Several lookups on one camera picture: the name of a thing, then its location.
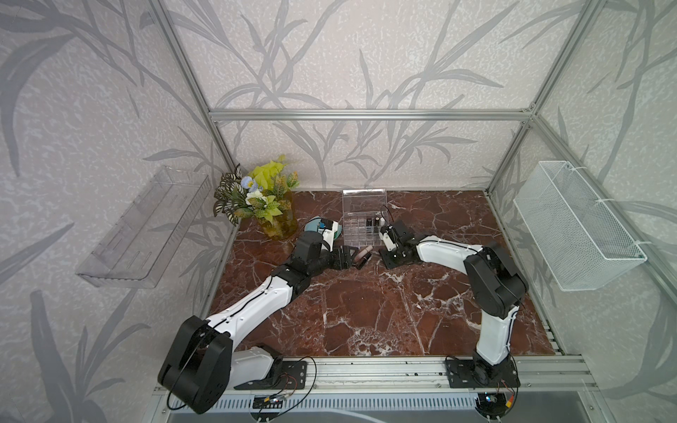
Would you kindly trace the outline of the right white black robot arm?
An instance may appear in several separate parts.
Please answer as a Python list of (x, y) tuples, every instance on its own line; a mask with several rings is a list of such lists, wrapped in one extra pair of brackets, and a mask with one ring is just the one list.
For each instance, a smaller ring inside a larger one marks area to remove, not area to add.
[(528, 285), (507, 250), (497, 243), (481, 246), (416, 235), (401, 220), (381, 227), (379, 238), (379, 254), (388, 269), (439, 264), (467, 276), (481, 309), (481, 334), (465, 367), (484, 386), (511, 373), (511, 335)]

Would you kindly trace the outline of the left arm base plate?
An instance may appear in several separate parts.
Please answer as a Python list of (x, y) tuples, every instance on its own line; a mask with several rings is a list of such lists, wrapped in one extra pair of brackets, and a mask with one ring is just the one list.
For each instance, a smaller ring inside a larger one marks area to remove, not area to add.
[(227, 388), (237, 391), (304, 389), (307, 360), (287, 359), (281, 352), (258, 345), (235, 352)]

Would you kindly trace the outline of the rose gold lipstick tube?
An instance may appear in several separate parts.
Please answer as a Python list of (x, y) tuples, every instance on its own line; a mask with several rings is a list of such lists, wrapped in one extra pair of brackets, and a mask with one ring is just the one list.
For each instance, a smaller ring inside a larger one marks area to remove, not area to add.
[(356, 269), (362, 269), (365, 264), (370, 261), (372, 257), (372, 250), (372, 246), (367, 246), (357, 253), (353, 260), (353, 264)]

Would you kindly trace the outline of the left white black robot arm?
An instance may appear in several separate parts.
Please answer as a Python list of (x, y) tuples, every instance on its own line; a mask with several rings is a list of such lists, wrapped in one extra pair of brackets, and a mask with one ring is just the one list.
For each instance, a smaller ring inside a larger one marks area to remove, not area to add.
[(274, 388), (283, 372), (270, 347), (239, 350), (241, 342), (270, 315), (297, 299), (326, 270), (354, 266), (359, 250), (333, 246), (334, 235), (306, 231), (290, 257), (254, 291), (220, 313), (185, 320), (160, 368), (159, 384), (197, 414), (209, 411), (230, 389), (250, 384)]

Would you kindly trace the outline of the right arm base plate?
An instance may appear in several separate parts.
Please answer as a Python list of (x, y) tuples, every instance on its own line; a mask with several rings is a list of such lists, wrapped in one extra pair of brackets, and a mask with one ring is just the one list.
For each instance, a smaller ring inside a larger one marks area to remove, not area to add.
[(489, 364), (478, 354), (474, 354), (471, 359), (448, 355), (444, 367), (449, 386), (453, 389), (521, 387), (517, 365), (511, 355), (496, 365)]

